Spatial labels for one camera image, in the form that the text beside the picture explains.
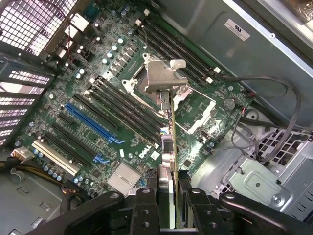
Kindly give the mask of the silver finned chipset heatsink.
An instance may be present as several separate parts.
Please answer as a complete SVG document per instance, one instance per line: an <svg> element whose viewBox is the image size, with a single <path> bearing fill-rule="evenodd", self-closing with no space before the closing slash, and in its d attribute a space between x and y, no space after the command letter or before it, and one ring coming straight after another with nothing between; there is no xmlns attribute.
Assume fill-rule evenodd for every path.
<svg viewBox="0 0 313 235"><path fill-rule="evenodd" d="M107 180L107 184L124 196L127 196L140 178L141 174L122 162Z"/></svg>

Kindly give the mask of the grey metal drive cage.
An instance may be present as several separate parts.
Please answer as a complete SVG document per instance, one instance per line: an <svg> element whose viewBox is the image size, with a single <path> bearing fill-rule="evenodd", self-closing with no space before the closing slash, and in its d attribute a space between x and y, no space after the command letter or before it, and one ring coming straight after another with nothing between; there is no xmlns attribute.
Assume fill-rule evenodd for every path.
<svg viewBox="0 0 313 235"><path fill-rule="evenodd" d="M226 149L207 157L192 176L192 186L218 198L237 192L303 222L313 223L313 135L293 132L270 163Z"/></svg>

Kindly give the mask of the green Dell motherboard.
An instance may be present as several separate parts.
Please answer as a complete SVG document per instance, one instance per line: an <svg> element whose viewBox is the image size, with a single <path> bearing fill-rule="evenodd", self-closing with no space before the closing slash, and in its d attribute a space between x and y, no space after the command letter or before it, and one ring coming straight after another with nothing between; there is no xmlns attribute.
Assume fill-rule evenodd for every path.
<svg viewBox="0 0 313 235"><path fill-rule="evenodd" d="M59 63L60 75L18 133L10 155L19 162L16 169L59 186L71 180L95 197L114 189L107 180L124 162L141 174L135 187L145 185L148 170L162 161L160 130L168 120L136 101L122 80L132 78L146 52L167 66L173 59L185 60L186 67L176 75L186 77L187 85L217 102L208 123L192 135L179 127L183 122L175 112L178 169L194 174L250 104L245 88L216 79L224 70L140 3L91 3L75 18L89 26L92 34L73 45L71 61ZM233 111L222 107L226 98L236 101ZM67 111L66 103L126 142L108 143ZM80 171L75 176L67 173L32 146L35 140L46 143Z"/></svg>

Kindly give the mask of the metal socket cover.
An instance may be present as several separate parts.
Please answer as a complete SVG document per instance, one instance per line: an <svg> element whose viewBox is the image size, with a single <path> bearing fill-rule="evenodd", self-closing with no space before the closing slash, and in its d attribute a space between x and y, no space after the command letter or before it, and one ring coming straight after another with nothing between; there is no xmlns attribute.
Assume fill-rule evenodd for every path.
<svg viewBox="0 0 313 235"><path fill-rule="evenodd" d="M190 85L181 86L174 95L174 110L183 122L179 127L190 135L194 134L211 119L216 104L214 99Z"/></svg>

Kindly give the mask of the white expansion slot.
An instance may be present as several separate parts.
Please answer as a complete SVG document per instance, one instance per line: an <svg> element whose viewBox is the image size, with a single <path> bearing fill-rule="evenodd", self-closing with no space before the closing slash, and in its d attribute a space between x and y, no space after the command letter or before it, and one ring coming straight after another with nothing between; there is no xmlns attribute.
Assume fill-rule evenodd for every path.
<svg viewBox="0 0 313 235"><path fill-rule="evenodd" d="M53 161L70 175L75 176L80 171L79 167L77 167L75 164L71 164L69 160L48 146L46 143L41 142L40 140L35 140L33 141L32 146L42 152L46 157L48 157L51 161Z"/></svg>

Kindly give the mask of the round coin cell battery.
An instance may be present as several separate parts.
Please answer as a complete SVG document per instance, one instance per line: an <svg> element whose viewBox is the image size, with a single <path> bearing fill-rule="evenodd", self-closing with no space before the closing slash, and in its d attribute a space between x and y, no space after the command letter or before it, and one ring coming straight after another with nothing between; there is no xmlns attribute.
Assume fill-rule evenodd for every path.
<svg viewBox="0 0 313 235"><path fill-rule="evenodd" d="M236 107L236 101L232 98L226 98L222 103L222 107L227 111L233 111Z"/></svg>

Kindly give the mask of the CPU socket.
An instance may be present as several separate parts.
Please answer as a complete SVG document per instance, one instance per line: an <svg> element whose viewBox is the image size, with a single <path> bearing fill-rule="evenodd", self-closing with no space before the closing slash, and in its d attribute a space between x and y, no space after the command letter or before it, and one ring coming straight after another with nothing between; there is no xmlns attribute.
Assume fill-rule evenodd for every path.
<svg viewBox="0 0 313 235"><path fill-rule="evenodd" d="M157 116L167 119L175 119L174 110L174 94L175 89L181 86L186 86L186 77L179 77L176 71L180 68L186 67L186 61L174 59L170 61L170 66L165 65L165 62L159 60L157 57L148 53L143 53L144 62L140 68L135 72L131 79L122 80L124 89L136 101L144 105ZM145 102L142 98L137 96L134 91L139 88L147 94L154 96L154 101L160 106L160 110Z"/></svg>

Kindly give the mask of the open black PC case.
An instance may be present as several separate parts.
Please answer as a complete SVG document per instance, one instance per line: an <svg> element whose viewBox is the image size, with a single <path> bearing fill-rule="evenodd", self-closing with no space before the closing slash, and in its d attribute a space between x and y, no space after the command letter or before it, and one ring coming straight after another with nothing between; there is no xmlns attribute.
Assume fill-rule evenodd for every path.
<svg viewBox="0 0 313 235"><path fill-rule="evenodd" d="M59 186L19 171L10 156L18 133L60 75L59 63L71 61L73 45L92 34L75 16L105 1L111 0L0 0L0 235L25 235L116 191L92 197L71 180ZM124 1L156 11L224 70L216 79L245 88L250 104L212 154L223 150L229 135L226 149L245 155L253 147L253 159L270 163L291 133L313 135L313 0ZM157 167L124 197L140 188L154 190L159 214ZM160 235L196 235L180 208L177 216L179 226L160 225Z"/></svg>

